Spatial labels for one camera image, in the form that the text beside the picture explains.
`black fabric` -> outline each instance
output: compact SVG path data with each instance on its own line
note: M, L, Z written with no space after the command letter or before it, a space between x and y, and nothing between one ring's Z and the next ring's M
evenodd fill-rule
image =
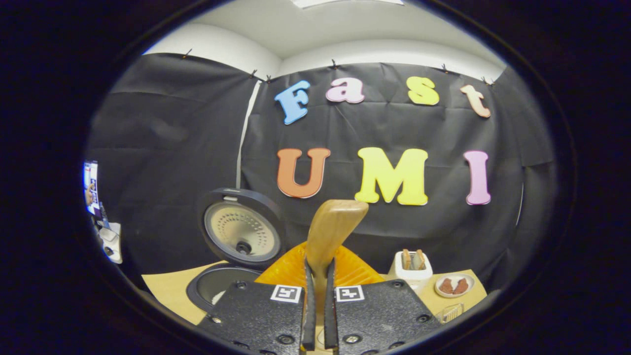
M435 106L412 103L406 86L410 76L430 78L440 102ZM363 102L326 99L331 82L344 77L363 81ZM285 114L274 96L300 80L311 84L309 111L285 125ZM490 118L472 110L460 92L467 84L484 95ZM321 190L308 199L284 195L276 185L277 151L301 149L295 180L304 184L311 164L307 151L317 147L331 150ZM380 195L345 242L378 272L388 271L395 252L420 248L435 273L472 268L491 291L519 271L543 237L550 218L548 207L556 195L553 147L534 97L510 68L492 87L433 68L384 63L313 69L263 84L242 147L243 187L281 205L288 222L288 244L293 246L306 240L320 204L332 198L354 199L363 170L357 152L364 147L382 148L393 166L406 149L428 153L427 205L403 206L396 199L388 204ZM482 150L489 156L492 200L488 205L466 203L470 172L463 153L468 150Z
M109 220L122 225L124 263L153 274L218 261L194 204L203 191L235 185L255 83L207 59L150 54L105 98L86 158L98 161L101 200Z

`white wall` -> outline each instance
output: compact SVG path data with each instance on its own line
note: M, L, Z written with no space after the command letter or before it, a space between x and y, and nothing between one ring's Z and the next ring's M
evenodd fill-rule
M266 75L274 75L281 63L279 57L250 39L219 27L198 23L176 29L144 54L186 54L190 49L190 56L212 59L248 73L257 69L255 75L263 79Z
M303 52L282 61L257 42L237 33L211 25L192 23L184 25L156 43L145 52L185 54L204 57L266 79L296 71L351 63L402 63L441 68L481 78L495 80L506 65L499 66L459 49L414 40L359 40L327 45Z
M322 66L351 63L401 63L441 68L488 81L497 79L506 68L478 56L444 45L414 40L360 40L303 52L285 59L276 73L281 76Z

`white plate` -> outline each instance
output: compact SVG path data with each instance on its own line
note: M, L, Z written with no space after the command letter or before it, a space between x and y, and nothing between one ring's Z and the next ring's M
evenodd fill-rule
M451 287L453 287L453 289L456 289L456 286L458 286L458 281L460 281L461 279L465 279L467 280L467 285L469 285L469 287L461 294L448 294L448 293L444 293L441 290L439 290L440 285L442 285L442 282L446 279L446 278L450 278L451 279ZM475 284L475 280L467 274L449 274L449 275L445 275L445 276L441 276L438 278L438 280L436 280L436 284L434 285L434 289L436 290L436 293L438 293L439 295L446 297L446 298L456 298L456 297L460 297L463 294L466 294L467 292L469 292L472 288L473 285Z

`ceiling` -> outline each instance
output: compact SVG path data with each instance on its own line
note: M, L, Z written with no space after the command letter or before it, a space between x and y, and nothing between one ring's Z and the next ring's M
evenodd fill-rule
M405 39L446 45L504 65L460 29L404 2L405 6L347 0L301 9L291 0L233 0L192 22L238 33L280 59L349 41Z

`foam letter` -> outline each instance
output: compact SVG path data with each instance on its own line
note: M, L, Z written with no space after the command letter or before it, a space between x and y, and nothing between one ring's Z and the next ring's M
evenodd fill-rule
M307 155L311 157L311 176L305 185L298 185L293 179L296 172L296 160L302 155L300 149L281 149L278 151L278 188L290 197L309 198L322 188L324 177L324 160L331 155L326 148L309 149Z
M283 107L285 112L285 124L290 124L307 114L307 109L301 107L298 103L303 105L309 103L309 97L305 90L310 86L311 84L309 84L307 80L300 80L274 98L274 100L280 102L280 106Z
M386 203L392 202L394 195L403 184L403 190L397 197L402 205L422 206L427 203L425 194L425 161L427 152L422 149L407 149L403 152L396 169L381 148L362 148L357 155L363 159L362 188L355 194L358 201L375 203L379 194L375 192L375 183L384 195Z
M484 96L481 92L477 92L475 88L471 85L465 85L460 88L460 91L467 95L467 99L469 99L469 103L471 104L471 108L481 117L490 117L491 110L487 109L482 105L482 99Z
M331 82L329 91L326 92L326 98L333 102L350 102L351 104L358 104L364 100L362 94L363 83L359 79L355 78L341 78L335 79Z
M487 166L488 155L479 150L470 150L464 153L464 158L469 162L471 171L471 192L467 196L470 205L486 205L491 202L491 195L487 190Z
M418 76L411 76L405 82L410 90L408 96L410 100L415 104L420 105L435 105L438 104L440 97L438 93L433 89L435 87L432 80L428 78L420 78Z

